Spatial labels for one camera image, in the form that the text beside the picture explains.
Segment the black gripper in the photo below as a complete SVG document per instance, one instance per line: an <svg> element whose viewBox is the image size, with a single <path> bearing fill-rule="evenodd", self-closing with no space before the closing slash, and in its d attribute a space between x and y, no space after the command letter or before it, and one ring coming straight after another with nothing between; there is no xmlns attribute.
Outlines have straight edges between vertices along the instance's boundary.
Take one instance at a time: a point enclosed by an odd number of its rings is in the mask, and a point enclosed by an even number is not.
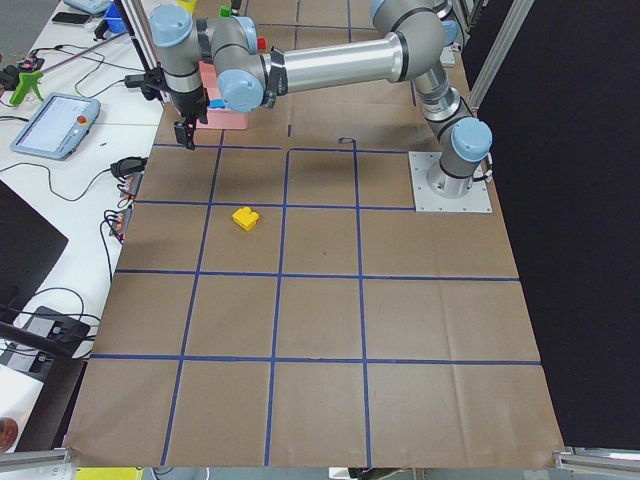
<svg viewBox="0 0 640 480"><path fill-rule="evenodd" d="M172 101L179 111L182 121L174 123L176 142L188 150L194 149L194 135L197 122L207 124L209 97L204 87L189 92L172 92Z"/></svg>

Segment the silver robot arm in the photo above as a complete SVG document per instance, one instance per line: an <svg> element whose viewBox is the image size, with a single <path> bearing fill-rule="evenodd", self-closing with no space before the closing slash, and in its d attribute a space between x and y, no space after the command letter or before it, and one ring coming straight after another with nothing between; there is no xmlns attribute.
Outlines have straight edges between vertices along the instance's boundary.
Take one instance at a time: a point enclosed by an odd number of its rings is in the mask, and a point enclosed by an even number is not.
<svg viewBox="0 0 640 480"><path fill-rule="evenodd" d="M193 148L196 124L207 120L201 63L214 67L224 105L240 113L271 108L290 93L409 81L442 146L426 174L427 184L444 198L466 196L479 179L476 169L489 157L493 135L471 115L440 61L443 49L456 40L457 23L441 19L429 1L374 1L370 17L381 35L378 40L262 53L249 17L195 19L180 6L155 8L152 40L171 101L182 117L174 126L177 142Z"/></svg>

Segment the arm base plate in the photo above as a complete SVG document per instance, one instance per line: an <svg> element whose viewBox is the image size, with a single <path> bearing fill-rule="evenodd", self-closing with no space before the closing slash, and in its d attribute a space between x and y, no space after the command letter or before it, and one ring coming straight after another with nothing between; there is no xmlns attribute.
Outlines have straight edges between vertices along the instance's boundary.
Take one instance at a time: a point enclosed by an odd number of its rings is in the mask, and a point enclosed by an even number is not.
<svg viewBox="0 0 640 480"><path fill-rule="evenodd" d="M493 212L486 181L449 177L440 165L440 152L408 153L415 210L418 213L490 214Z"/></svg>

